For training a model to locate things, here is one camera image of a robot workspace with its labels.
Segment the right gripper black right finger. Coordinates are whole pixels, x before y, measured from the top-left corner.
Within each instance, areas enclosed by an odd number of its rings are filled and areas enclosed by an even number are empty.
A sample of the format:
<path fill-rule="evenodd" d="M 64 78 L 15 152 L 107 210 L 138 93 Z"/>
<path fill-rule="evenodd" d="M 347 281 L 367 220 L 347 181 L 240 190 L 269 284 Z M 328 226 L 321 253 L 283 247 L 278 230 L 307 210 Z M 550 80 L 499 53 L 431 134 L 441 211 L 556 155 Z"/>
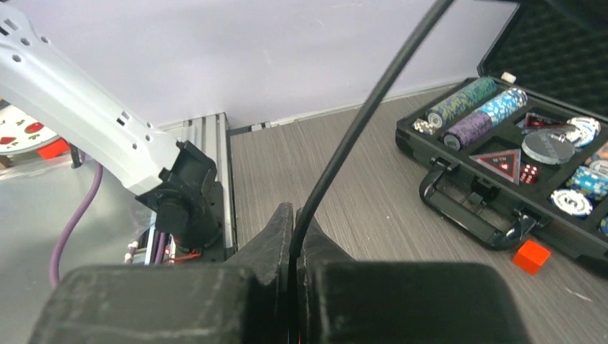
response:
<path fill-rule="evenodd" d="M 358 261 L 312 220 L 295 265 L 296 343 L 529 343 L 499 273 L 474 262 Z"/>

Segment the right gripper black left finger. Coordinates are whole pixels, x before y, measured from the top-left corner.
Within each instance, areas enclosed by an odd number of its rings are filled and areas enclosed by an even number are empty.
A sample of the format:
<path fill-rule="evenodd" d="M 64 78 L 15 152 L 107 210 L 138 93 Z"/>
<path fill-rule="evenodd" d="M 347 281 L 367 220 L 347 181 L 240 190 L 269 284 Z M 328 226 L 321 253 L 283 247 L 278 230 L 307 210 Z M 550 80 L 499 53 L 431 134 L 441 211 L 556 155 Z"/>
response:
<path fill-rule="evenodd" d="M 30 343 L 286 343 L 294 210 L 222 263 L 86 266 L 51 294 Z"/>

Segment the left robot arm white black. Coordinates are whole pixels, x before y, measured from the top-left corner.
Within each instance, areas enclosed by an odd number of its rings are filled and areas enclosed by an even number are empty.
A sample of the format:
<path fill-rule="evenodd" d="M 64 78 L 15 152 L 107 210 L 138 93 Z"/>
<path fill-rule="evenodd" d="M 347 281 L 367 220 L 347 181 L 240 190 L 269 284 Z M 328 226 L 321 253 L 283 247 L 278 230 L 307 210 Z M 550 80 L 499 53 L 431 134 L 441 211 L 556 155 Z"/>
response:
<path fill-rule="evenodd" d="M 101 163 L 155 211 L 157 230 L 179 247 L 208 247 L 221 236 L 211 196 L 216 163 L 131 112 L 8 4 L 1 5 L 1 96 Z"/>

